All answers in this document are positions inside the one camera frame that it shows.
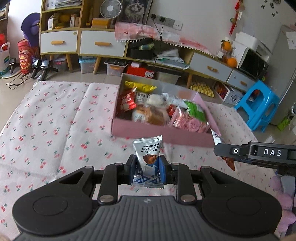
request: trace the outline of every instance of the red bucket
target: red bucket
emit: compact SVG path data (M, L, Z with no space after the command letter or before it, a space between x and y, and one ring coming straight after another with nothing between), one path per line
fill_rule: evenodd
M23 74L28 74L31 70L33 57L36 55L36 47L31 47L29 41L23 39L17 43L19 48L20 67Z

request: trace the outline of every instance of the wooden cabinet leg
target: wooden cabinet leg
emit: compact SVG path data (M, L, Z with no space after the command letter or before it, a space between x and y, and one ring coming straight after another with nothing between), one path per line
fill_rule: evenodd
M71 57L70 57L70 54L66 54L66 59L67 59L67 64L68 64L68 67L69 67L69 71L70 73L73 72L73 67L72 67L72 62L71 62Z
M51 55L50 55L49 60L50 60L50 66L53 67L53 65L54 65L54 54L51 54Z
M186 88L190 88L190 84L191 84L191 81L192 81L192 76L193 76L193 74L189 74L189 76L188 76L188 80L187 80L187 86L186 86Z
M93 74L96 74L97 73L98 68L99 68L99 65L100 65L100 62L101 62L101 57L97 57L96 58L96 64L94 65L94 73Z

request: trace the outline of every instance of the microwave oven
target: microwave oven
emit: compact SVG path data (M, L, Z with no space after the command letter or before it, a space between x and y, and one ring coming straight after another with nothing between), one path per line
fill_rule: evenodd
M237 60L237 68L254 80L262 80L268 63L252 49L241 43L233 42L232 56Z

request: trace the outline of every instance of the cherry print fabric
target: cherry print fabric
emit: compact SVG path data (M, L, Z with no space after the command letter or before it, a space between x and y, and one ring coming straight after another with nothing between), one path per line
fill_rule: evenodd
M132 140L111 135L117 85L43 81L35 83L0 133L0 232L15 238L19 232L11 211L22 195L83 166L104 169L125 163L134 154ZM234 109L206 103L227 143L257 141ZM274 195L268 182L274 171L235 164L233 172L213 148L163 144L167 160L190 169L209 165ZM198 187L196 192L201 199ZM98 194L99 185L94 194ZM121 185L121 195L175 195L164 189Z

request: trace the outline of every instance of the yellow snack bag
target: yellow snack bag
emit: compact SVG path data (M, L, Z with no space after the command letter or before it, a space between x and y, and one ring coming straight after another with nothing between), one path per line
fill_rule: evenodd
M157 86L146 85L146 84L141 84L141 83L136 83L131 81L125 81L124 85L129 89L133 89L136 87L137 91L144 92L144 93L151 93L157 88Z

